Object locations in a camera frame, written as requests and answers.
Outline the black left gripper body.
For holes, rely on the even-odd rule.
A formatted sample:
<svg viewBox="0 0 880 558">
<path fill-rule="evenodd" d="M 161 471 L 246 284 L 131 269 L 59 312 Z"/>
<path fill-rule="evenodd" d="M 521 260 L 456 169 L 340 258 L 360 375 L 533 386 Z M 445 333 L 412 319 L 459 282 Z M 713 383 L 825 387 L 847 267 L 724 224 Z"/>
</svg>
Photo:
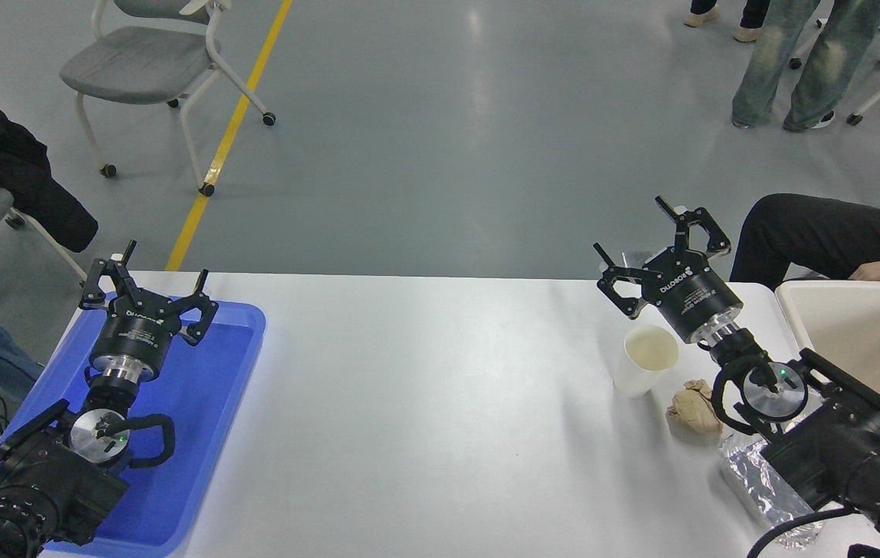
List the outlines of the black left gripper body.
<svg viewBox="0 0 880 558">
<path fill-rule="evenodd" d="M 114 302 L 90 353 L 93 367 L 107 367 L 110 358 L 131 357 L 146 367 L 162 367 L 174 336 L 181 331 L 176 315 L 149 315 L 141 308 Z"/>
</svg>

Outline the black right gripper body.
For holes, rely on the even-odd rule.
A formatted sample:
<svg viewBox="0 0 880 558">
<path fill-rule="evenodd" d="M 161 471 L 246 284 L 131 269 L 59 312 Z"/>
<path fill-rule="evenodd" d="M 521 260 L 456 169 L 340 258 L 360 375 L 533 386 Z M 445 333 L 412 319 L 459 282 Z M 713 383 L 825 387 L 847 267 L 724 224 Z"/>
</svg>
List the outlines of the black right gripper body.
<svg viewBox="0 0 880 558">
<path fill-rule="evenodd" d="M 655 284 L 643 280 L 644 300 L 658 307 L 684 342 L 698 342 L 703 329 L 715 329 L 712 321 L 732 322 L 742 309 L 742 301 L 723 279 L 710 268 L 702 252 L 658 252 L 643 267 L 660 278 Z"/>
</svg>

